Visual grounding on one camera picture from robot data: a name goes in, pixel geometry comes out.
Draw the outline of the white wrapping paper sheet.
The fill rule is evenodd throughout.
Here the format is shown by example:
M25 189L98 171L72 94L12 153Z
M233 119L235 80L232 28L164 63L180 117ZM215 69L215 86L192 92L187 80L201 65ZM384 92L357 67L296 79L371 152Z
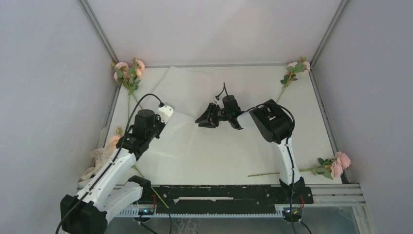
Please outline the white wrapping paper sheet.
M160 80L153 80L145 73L145 80L137 97L153 93L174 106L174 113L149 150L139 159L137 167L150 179L171 173L187 177L208 171L214 166L212 142L194 122L213 97L212 74L170 67Z

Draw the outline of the pink flower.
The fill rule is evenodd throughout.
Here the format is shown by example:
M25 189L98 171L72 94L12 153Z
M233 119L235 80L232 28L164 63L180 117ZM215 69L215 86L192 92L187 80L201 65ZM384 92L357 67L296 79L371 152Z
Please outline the pink flower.
M318 165L311 168L299 169L300 172L311 172L313 175L321 175L327 179L333 180L339 178L351 165L351 159L347 154L339 151L333 158L318 158Z
M282 92L278 96L277 102L281 99L289 85L293 81L298 80L297 76L308 74L311 71L311 68L311 63L307 61L306 57L301 57L299 61L289 63L286 68L287 73L280 80L280 83L282 84Z
M118 127L116 129L115 135L111 136L106 142L106 148L110 154L112 154L117 146L117 143L120 141L121 137L123 136L122 129ZM123 185L127 182L127 180L133 176L138 176L141 178L145 178L143 173L139 170L136 164L133 164L126 172L120 177L117 181L117 185ZM142 197L140 200L145 201L153 201L153 205L155 206L156 202L160 202L162 205L165 205L167 209L169 209L169 205L164 201L164 199L157 193L157 191L151 186L150 189L145 190L142 192Z

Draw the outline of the pink flower two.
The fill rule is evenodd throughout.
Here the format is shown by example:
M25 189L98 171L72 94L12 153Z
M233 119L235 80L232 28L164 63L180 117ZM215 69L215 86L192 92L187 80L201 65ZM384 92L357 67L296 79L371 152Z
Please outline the pink flower two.
M139 83L141 82L141 77L143 75L143 71L145 70L145 64L142 60L138 58L132 59L132 67L129 69L129 95L132 96L135 101L137 102L138 99L134 92L138 89Z

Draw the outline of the pink flower one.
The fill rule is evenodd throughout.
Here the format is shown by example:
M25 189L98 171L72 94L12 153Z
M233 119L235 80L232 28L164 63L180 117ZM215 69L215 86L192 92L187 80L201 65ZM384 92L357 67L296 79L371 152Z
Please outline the pink flower one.
M130 84L130 74L129 65L126 62L112 62L112 67L115 70L114 79L118 85L121 85L127 90L127 111L128 117L131 113L130 111L130 96L131 96L131 84Z

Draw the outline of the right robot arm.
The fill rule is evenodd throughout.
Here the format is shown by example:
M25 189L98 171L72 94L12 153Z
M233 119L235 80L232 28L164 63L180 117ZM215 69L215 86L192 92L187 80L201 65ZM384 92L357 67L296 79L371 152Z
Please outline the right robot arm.
M227 121L236 130L258 129L264 140L272 144L278 157L282 198L288 203L299 199L305 182L292 150L292 133L295 129L292 113L272 99L243 111L235 97L229 95L223 98L223 105L221 108L217 103L210 103L195 123L199 127L217 128L220 122Z

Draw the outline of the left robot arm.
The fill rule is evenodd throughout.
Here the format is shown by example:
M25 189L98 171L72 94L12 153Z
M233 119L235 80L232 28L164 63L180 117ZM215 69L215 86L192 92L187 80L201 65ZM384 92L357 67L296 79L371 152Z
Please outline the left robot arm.
M103 168L75 196L66 195L61 200L57 231L103 234L110 221L128 205L151 200L151 182L141 176L133 175L119 190L114 187L152 140L160 137L173 112L174 108L165 104L156 112L143 109L132 117L134 124L127 126Z

